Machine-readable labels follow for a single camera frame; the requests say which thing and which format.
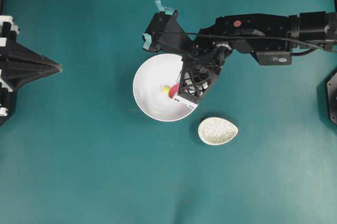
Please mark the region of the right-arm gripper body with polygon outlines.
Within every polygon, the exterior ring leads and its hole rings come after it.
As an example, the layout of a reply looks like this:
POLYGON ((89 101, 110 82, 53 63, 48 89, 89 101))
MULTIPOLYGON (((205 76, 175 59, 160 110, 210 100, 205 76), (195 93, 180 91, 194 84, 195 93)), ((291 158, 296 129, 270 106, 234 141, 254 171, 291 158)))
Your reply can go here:
POLYGON ((224 51, 193 50, 182 56, 182 62, 176 99, 194 108, 218 80, 224 66, 224 51))

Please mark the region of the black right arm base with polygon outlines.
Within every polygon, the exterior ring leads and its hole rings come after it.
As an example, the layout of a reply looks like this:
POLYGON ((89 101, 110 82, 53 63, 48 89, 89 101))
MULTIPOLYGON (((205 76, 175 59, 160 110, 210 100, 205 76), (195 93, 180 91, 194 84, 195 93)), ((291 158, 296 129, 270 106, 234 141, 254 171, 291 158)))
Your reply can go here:
POLYGON ((316 92, 320 120, 336 131, 336 69, 317 86, 316 92))

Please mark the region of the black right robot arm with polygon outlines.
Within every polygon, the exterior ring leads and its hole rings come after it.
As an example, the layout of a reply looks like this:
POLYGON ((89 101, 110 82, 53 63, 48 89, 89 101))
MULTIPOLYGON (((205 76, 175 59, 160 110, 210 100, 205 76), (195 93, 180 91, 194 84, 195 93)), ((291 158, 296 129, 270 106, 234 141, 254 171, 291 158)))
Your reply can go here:
POLYGON ((250 54, 260 65, 290 65, 293 56, 336 45, 336 13, 313 12, 292 16, 247 14, 219 17, 195 34, 183 56, 177 99, 194 107, 219 78, 233 51, 250 54))

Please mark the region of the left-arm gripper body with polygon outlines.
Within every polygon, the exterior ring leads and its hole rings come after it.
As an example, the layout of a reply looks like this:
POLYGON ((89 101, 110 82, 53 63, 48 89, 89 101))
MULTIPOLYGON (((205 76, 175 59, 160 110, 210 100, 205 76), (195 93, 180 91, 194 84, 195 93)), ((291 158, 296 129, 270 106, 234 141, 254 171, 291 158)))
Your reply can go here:
POLYGON ((11 16, 1 16, 1 125, 9 120, 16 105, 18 71, 12 69, 14 61, 9 58, 8 41, 16 42, 18 27, 11 16))

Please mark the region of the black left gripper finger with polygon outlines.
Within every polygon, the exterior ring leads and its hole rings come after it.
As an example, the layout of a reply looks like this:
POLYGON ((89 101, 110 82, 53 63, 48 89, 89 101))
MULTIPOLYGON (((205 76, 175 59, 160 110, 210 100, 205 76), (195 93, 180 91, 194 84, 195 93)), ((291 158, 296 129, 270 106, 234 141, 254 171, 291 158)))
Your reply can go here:
POLYGON ((36 81, 41 78, 60 73, 59 69, 47 71, 28 71, 28 70, 8 70, 1 71, 1 87, 8 89, 9 92, 17 91, 27 83, 36 81))
POLYGON ((1 55, 6 59, 25 63, 35 63, 38 65, 47 65, 56 69, 61 69, 61 65, 49 58, 39 55, 19 43, 1 37, 1 55))

